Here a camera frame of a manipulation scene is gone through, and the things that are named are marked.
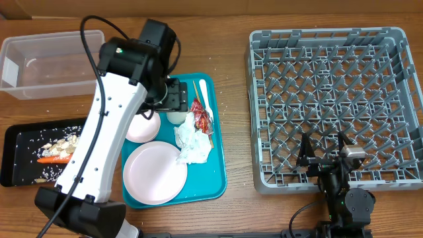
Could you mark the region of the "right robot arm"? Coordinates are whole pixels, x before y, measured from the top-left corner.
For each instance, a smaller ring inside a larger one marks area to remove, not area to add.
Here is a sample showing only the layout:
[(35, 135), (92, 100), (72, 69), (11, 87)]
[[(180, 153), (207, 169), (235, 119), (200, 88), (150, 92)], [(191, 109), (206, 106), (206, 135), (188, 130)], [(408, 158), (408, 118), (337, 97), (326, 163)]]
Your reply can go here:
[[(348, 137), (338, 133), (338, 155), (332, 159), (315, 156), (309, 136), (304, 133), (296, 165), (307, 167), (308, 177), (317, 177), (318, 189), (324, 194), (322, 200), (300, 208), (289, 221), (291, 237), (371, 237), (371, 230), (365, 226), (371, 223), (375, 196), (362, 188), (351, 188), (349, 174), (359, 169), (365, 160), (365, 151), (352, 143)], [(320, 221), (314, 229), (293, 230), (294, 219), (307, 208), (325, 202), (329, 220)]]

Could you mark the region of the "orange carrot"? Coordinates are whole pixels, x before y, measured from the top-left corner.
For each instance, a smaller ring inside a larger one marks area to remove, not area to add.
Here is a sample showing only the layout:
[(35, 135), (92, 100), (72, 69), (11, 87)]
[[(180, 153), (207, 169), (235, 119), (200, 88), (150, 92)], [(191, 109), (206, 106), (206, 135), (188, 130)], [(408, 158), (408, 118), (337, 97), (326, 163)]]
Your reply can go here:
[(50, 157), (43, 157), (37, 160), (38, 163), (55, 163), (55, 164), (68, 164), (72, 158), (72, 154), (67, 156), (55, 155)]

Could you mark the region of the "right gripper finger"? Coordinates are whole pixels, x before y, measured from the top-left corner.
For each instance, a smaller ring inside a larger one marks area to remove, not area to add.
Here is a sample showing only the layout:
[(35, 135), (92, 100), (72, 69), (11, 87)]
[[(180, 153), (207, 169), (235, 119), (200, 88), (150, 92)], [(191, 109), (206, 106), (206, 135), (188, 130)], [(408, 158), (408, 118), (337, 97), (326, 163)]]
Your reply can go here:
[(338, 132), (338, 150), (339, 152), (349, 152), (352, 141), (346, 136), (344, 132)]
[(299, 154), (297, 156), (296, 165), (306, 167), (313, 163), (315, 160), (315, 153), (306, 133), (302, 133)]

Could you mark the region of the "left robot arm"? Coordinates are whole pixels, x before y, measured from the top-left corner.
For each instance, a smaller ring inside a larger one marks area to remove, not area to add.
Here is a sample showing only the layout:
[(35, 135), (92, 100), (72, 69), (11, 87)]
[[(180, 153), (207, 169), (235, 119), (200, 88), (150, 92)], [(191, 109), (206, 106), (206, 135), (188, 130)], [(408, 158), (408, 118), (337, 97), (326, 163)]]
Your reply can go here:
[(136, 114), (188, 110), (187, 86), (171, 77), (180, 46), (166, 23), (149, 19), (138, 38), (111, 38), (91, 60), (93, 103), (79, 144), (53, 187), (40, 187), (35, 205), (57, 225), (87, 237), (142, 237), (126, 220), (126, 205), (110, 199), (116, 162)]

